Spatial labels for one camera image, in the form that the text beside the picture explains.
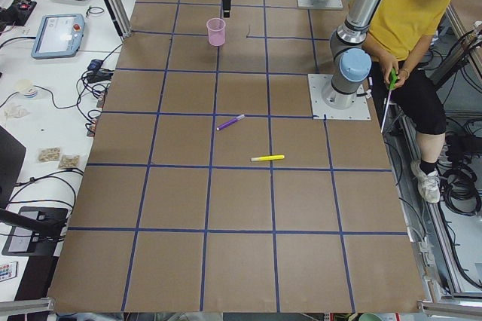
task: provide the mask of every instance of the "electronic device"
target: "electronic device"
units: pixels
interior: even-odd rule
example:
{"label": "electronic device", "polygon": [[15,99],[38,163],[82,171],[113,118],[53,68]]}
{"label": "electronic device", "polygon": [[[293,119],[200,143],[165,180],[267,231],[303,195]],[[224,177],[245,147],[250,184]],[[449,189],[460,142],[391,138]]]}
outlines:
{"label": "electronic device", "polygon": [[33,44],[32,57],[73,57],[81,46],[84,28],[85,21],[81,14],[43,16]]}
{"label": "electronic device", "polygon": [[68,211],[32,206],[22,207],[19,214],[6,210],[22,169],[26,148],[1,126],[0,145],[0,222],[12,226],[2,254],[52,255]]}
{"label": "electronic device", "polygon": [[0,265],[0,282],[17,276],[18,261]]}
{"label": "electronic device", "polygon": [[20,175],[26,148],[2,126],[0,144],[0,208],[5,208]]}
{"label": "electronic device", "polygon": [[0,12],[0,21],[8,26],[24,26],[33,12],[37,2],[30,0],[21,0],[12,4],[6,10]]}

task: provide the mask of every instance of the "black pants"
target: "black pants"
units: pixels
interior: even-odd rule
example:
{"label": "black pants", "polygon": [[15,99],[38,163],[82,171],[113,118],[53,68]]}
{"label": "black pants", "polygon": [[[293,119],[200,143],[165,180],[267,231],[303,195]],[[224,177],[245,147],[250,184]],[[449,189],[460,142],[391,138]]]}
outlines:
{"label": "black pants", "polygon": [[[388,89],[383,82],[380,64],[373,62],[371,77],[374,82],[372,95],[377,116],[383,119],[383,100]],[[414,69],[404,86],[392,91],[392,101],[396,102],[416,125],[416,130],[424,134],[439,135],[445,133],[447,121],[444,106],[438,98],[434,84],[427,78],[425,71]]]}

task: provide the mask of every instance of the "purple marker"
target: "purple marker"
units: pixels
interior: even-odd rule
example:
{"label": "purple marker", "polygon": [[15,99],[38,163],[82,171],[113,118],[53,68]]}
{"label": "purple marker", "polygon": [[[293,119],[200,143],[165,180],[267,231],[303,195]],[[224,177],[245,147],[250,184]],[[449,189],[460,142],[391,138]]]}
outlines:
{"label": "purple marker", "polygon": [[225,127],[229,127],[230,125],[233,125],[234,123],[237,123],[238,121],[240,121],[243,118],[244,118],[244,114],[236,116],[235,118],[232,118],[231,120],[226,121],[224,124],[221,124],[218,127],[216,127],[216,130],[223,130]]}

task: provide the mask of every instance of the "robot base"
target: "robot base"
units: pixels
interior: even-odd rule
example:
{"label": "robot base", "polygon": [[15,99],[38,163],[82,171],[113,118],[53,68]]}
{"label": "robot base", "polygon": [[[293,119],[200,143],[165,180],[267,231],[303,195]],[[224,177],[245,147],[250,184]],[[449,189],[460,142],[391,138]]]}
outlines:
{"label": "robot base", "polygon": [[327,0],[313,2],[312,0],[298,0],[299,8],[311,8],[313,10],[343,10],[341,0]]}
{"label": "robot base", "polygon": [[[323,120],[370,120],[367,100],[364,96],[355,97],[355,102],[347,109],[339,110],[329,106],[322,97],[324,86],[331,81],[332,75],[308,74],[308,85],[310,86],[311,111],[314,119]],[[364,93],[363,86],[357,93]]]}

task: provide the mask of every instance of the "yellow marker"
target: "yellow marker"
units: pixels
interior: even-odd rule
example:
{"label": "yellow marker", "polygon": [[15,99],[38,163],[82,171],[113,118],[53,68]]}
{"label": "yellow marker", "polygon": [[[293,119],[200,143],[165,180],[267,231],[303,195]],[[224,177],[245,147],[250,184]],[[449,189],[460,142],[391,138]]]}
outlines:
{"label": "yellow marker", "polygon": [[284,158],[284,155],[267,155],[265,157],[252,157],[251,161],[280,161]]}

